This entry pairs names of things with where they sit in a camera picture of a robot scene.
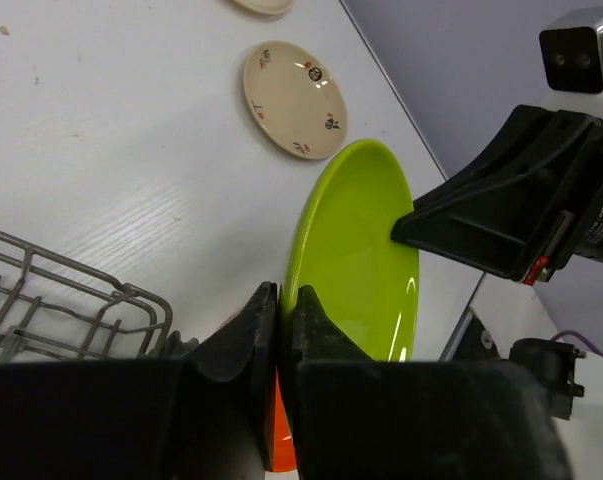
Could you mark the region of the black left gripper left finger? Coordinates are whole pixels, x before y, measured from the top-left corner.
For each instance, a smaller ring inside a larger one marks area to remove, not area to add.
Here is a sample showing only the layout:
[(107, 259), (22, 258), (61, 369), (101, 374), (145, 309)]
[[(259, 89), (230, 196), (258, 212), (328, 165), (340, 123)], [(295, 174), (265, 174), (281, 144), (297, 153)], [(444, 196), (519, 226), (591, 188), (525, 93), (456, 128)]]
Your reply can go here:
[(261, 479), (273, 462), (277, 287), (196, 348), (0, 365), (0, 479)]

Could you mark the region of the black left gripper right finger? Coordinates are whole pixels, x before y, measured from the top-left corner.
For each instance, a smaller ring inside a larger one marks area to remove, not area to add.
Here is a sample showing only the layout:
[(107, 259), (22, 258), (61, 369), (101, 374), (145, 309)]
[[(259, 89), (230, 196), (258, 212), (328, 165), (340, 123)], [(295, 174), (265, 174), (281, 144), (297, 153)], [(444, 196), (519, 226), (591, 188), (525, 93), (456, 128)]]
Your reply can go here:
[(508, 361), (379, 362), (300, 288), (291, 402), (303, 479), (562, 479), (545, 394)]

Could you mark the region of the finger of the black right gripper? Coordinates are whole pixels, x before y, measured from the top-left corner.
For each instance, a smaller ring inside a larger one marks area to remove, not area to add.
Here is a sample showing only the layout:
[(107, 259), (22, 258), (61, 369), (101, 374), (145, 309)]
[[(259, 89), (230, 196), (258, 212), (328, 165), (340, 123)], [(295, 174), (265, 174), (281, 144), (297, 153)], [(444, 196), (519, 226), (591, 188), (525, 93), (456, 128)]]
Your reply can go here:
[(524, 281), (575, 226), (595, 150), (594, 117), (519, 105), (469, 165), (415, 200), (391, 238)]

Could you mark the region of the lime green plate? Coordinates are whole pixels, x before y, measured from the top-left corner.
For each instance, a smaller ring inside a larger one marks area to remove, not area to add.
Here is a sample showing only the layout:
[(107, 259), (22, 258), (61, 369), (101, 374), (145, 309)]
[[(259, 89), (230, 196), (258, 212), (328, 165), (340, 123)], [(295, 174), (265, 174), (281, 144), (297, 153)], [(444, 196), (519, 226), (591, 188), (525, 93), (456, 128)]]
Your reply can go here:
[(327, 317), (375, 361), (407, 362), (416, 335), (419, 251), (392, 241), (413, 210), (392, 151), (357, 140), (329, 161), (300, 214), (279, 294), (279, 345), (290, 350), (298, 292), (314, 289)]

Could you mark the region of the orange plate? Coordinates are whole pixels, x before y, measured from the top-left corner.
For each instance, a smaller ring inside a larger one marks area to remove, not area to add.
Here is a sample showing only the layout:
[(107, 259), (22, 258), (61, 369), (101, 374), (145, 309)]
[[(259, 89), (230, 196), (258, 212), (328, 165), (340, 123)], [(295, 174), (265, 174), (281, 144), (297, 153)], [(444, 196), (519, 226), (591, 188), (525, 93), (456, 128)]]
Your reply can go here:
[(268, 474), (295, 473), (297, 462), (292, 434), (287, 420), (278, 372), (275, 372), (275, 407), (272, 466)]

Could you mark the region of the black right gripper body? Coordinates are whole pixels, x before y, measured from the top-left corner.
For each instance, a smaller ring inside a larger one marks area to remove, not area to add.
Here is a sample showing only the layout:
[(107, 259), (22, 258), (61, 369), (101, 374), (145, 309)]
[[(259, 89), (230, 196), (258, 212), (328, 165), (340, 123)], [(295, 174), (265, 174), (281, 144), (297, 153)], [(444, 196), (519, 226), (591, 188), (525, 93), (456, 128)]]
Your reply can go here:
[(566, 155), (558, 219), (525, 283), (548, 282), (573, 257), (603, 264), (603, 123), (592, 125)]

